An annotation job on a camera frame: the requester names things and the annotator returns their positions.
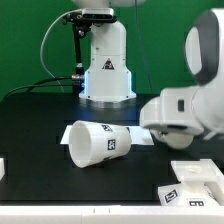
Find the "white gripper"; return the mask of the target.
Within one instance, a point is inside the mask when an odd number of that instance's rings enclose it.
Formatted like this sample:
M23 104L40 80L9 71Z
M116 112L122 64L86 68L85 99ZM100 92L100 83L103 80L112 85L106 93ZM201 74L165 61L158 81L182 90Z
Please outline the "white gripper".
M197 87L163 89L141 109L140 126L165 133L200 135L204 128L192 106L197 90Z

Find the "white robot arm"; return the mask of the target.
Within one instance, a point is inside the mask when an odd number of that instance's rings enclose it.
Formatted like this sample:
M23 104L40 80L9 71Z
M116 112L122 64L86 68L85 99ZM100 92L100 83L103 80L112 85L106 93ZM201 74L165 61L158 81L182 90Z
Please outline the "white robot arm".
M91 64L80 97L102 106L134 98L126 68L126 30L113 8L130 7L134 0L72 0L75 20L92 33ZM184 46L187 67L196 85L166 88L140 112L140 126L157 139L174 133L224 135L224 9L210 9L190 28Z

